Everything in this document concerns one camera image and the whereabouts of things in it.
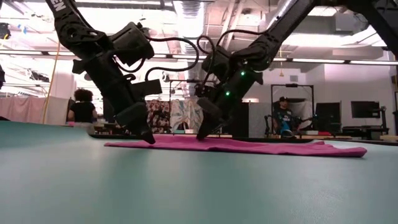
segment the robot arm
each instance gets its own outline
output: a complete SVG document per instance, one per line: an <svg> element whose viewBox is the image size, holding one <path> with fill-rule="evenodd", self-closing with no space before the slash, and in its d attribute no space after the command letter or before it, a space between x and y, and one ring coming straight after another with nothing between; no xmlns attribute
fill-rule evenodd
<svg viewBox="0 0 398 224"><path fill-rule="evenodd" d="M73 61L73 73L86 71L112 104L118 124L143 140L155 143L147 124L144 97L162 93L160 81L131 84L114 61L117 56L122 63L132 65L152 58L154 50L146 39L146 30L140 24L130 22L117 34L107 36L84 20L74 1L46 0L46 3L53 12L60 43L81 59Z"/></svg>
<svg viewBox="0 0 398 224"><path fill-rule="evenodd" d="M283 41L297 28L315 6L346 6L362 14L385 41L389 50L398 55L398 30L394 25L396 3L393 0L292 0L286 13L263 32L249 47L229 54L220 46L209 54L202 68L214 72L221 80L206 97L200 98L198 104L204 113L204 119L197 139L203 139L215 129L228 122L232 110L241 102L254 82L263 84L262 72L267 69L276 56ZM208 61L214 57L214 67Z"/></svg>

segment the pink cloth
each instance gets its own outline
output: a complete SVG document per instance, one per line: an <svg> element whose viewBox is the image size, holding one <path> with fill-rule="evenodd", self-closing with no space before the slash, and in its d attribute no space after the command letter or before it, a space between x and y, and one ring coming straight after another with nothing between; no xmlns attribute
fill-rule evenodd
<svg viewBox="0 0 398 224"><path fill-rule="evenodd" d="M367 152L362 147L338 149L323 141L311 144L267 144L236 141L232 139L206 138L197 141L194 136L155 135L156 143L145 141L109 142L105 146L134 147L146 149L170 149L183 151L241 152L252 154L284 154L298 156L363 157Z"/></svg>

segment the teal table surface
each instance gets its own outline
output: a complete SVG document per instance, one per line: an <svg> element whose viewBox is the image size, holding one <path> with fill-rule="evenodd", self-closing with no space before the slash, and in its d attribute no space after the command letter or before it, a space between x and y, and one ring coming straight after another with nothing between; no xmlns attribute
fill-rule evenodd
<svg viewBox="0 0 398 224"><path fill-rule="evenodd" d="M368 150L342 159L105 142L0 122L0 223L398 223L396 147L329 142Z"/></svg>

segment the woman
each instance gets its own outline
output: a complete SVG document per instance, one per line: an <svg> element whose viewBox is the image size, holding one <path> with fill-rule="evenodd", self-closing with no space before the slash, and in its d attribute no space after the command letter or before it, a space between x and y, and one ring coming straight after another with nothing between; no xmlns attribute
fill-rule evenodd
<svg viewBox="0 0 398 224"><path fill-rule="evenodd" d="M85 128L88 134L94 134L93 120L98 117L92 103L93 93L89 90L78 89L75 91L76 103L70 107L68 120L74 121L74 127Z"/></svg>

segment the black shirt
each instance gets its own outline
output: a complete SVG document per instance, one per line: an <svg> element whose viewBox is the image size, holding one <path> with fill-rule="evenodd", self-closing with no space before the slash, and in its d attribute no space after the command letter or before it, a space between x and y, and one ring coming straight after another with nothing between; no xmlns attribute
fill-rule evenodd
<svg viewBox="0 0 398 224"><path fill-rule="evenodd" d="M75 103L70 107L70 110L75 113L75 122L93 122L93 110L95 110L95 106L92 102Z"/></svg>
<svg viewBox="0 0 398 224"><path fill-rule="evenodd" d="M283 108L275 108L274 110L274 118L277 120L279 125L283 121L285 121L290 128L292 128L292 118L293 118L293 113L289 109L283 109Z"/></svg>

